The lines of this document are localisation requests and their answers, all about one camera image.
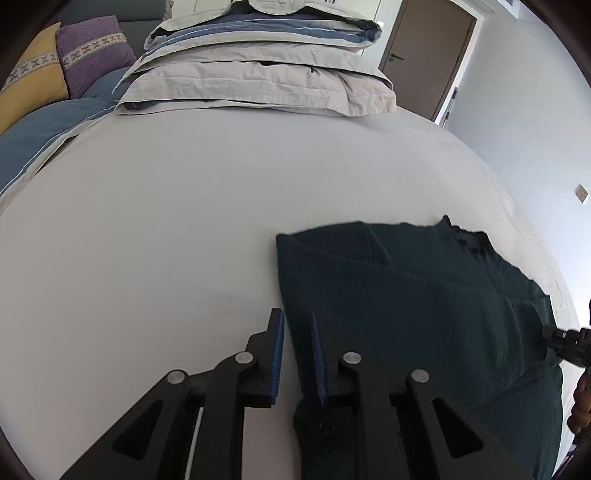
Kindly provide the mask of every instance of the yellow cushion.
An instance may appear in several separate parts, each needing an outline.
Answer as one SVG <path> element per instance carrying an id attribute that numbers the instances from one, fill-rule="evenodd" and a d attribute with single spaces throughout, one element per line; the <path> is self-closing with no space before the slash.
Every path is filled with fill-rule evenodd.
<path id="1" fill-rule="evenodd" d="M 0 134 L 33 110 L 69 97 L 57 56 L 58 28 L 56 23 L 35 37 L 0 90 Z"/>

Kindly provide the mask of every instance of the pillow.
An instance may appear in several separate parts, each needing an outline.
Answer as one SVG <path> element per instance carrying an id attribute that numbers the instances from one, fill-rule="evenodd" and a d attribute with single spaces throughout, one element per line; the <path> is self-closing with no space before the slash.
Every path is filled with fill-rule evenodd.
<path id="1" fill-rule="evenodd" d="M 169 20 L 173 17 L 174 0 L 164 0 L 164 16 L 162 20 Z"/>
<path id="2" fill-rule="evenodd" d="M 33 110 L 68 98 L 56 51 L 58 28 L 56 23 L 35 37 L 0 90 L 0 134 Z"/>
<path id="3" fill-rule="evenodd" d="M 56 43 L 73 99 L 103 75 L 135 62 L 114 15 L 67 25 L 57 31 Z"/>

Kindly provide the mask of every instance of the gray sofa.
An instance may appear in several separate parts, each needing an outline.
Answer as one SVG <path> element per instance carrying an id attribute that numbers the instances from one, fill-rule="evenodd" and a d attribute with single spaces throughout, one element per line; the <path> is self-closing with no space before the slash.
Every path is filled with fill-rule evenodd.
<path id="1" fill-rule="evenodd" d="M 72 0 L 54 17 L 62 25 L 115 15 L 121 31 L 137 57 L 144 53 L 144 40 L 162 21 L 165 0 Z"/>

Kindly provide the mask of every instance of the metal screw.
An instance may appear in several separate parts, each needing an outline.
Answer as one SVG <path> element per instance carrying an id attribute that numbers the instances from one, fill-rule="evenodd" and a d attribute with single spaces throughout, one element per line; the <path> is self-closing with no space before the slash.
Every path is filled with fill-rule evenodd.
<path id="1" fill-rule="evenodd" d="M 361 361 L 361 355 L 357 352 L 347 352 L 343 355 L 343 361 L 349 365 L 356 365 Z"/>
<path id="2" fill-rule="evenodd" d="M 250 362 L 252 362 L 254 360 L 254 356 L 252 353 L 250 352 L 240 352 L 237 353 L 236 356 L 234 357 L 234 360 L 236 360 L 236 362 L 238 362 L 239 364 L 249 364 Z"/>
<path id="3" fill-rule="evenodd" d="M 418 383 L 427 383 L 429 381 L 429 374 L 425 370 L 415 370 L 410 376 Z"/>
<path id="4" fill-rule="evenodd" d="M 184 380 L 184 373 L 180 370 L 173 370 L 166 376 L 166 380 L 168 380 L 168 383 L 172 384 L 182 383 Z"/>

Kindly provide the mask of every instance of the folded blanket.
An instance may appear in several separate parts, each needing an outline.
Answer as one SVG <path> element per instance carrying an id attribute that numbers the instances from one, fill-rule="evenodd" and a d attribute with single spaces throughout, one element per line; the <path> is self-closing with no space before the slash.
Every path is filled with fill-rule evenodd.
<path id="1" fill-rule="evenodd" d="M 209 43 L 212 35 L 216 36 L 217 43 L 230 43 L 239 41 L 246 32 L 250 32 L 250 39 L 258 39 L 257 34 L 264 35 L 262 40 L 301 41 L 302 43 L 322 43 L 326 45 L 337 45 L 351 47 L 355 50 L 369 47 L 377 37 L 376 31 L 351 31 L 342 28 L 335 28 L 335 25 L 328 27 L 323 20 L 291 19 L 291 18 L 253 18 L 251 20 L 234 20 L 232 16 L 224 17 L 225 22 L 213 25 L 198 25 L 186 28 L 163 38 L 161 42 L 152 46 L 146 55 L 152 55 L 155 51 L 169 45 L 193 39 L 192 45 L 197 46 L 200 38 L 203 43 Z"/>
<path id="2" fill-rule="evenodd" d="M 352 479 L 350 409 L 319 408 L 312 312 L 386 374 L 426 369 L 537 479 L 552 475 L 561 371 L 541 337 L 550 299 L 482 232 L 350 223 L 277 237 L 278 272 L 305 402 L 303 479 Z"/>
<path id="3" fill-rule="evenodd" d="M 277 41 L 222 43 L 187 48 L 163 57 L 147 57 L 128 69 L 119 83 L 124 83 L 132 76 L 137 77 L 140 73 L 163 65 L 184 62 L 210 63 L 213 61 L 285 63 L 340 70 L 342 72 L 361 73 L 375 77 L 389 89 L 393 89 L 392 82 L 386 75 L 354 52 L 326 45 Z"/>
<path id="4" fill-rule="evenodd" d="M 303 0 L 241 0 L 232 2 L 221 8 L 210 9 L 198 12 L 194 15 L 188 15 L 181 18 L 173 18 L 161 23 L 150 36 L 146 39 L 145 49 L 150 50 L 158 43 L 162 42 L 171 34 L 186 29 L 191 29 L 198 25 L 212 25 L 220 17 L 234 17 L 235 21 L 256 21 L 256 20 L 306 20 L 306 21 L 338 21 L 346 22 L 349 25 L 356 26 L 355 30 L 360 33 L 361 41 L 350 40 L 350 45 L 342 43 L 343 46 L 354 46 L 365 48 L 375 42 L 380 34 L 381 27 L 367 18 L 361 17 L 355 12 L 346 10 L 338 5 L 327 2 L 303 1 Z M 340 24 L 332 25 L 331 28 L 341 30 Z"/>
<path id="5" fill-rule="evenodd" d="M 117 113 L 240 106 L 314 115 L 393 112 L 396 96 L 381 80 L 339 70 L 258 61 L 173 62 L 144 73 Z"/>

